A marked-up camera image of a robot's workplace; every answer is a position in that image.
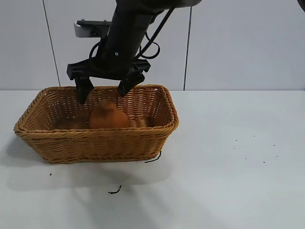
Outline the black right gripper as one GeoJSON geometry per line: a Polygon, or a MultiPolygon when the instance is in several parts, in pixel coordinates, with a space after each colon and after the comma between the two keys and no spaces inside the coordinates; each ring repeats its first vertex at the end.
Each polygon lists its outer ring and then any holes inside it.
{"type": "Polygon", "coordinates": [[[112,21],[79,20],[74,23],[76,37],[100,38],[95,56],[67,66],[69,79],[76,83],[79,104],[84,104],[93,90],[89,77],[121,80],[120,96],[125,96],[145,80],[142,72],[149,71],[151,65],[136,54],[151,21],[149,12],[116,9],[112,21]]]}

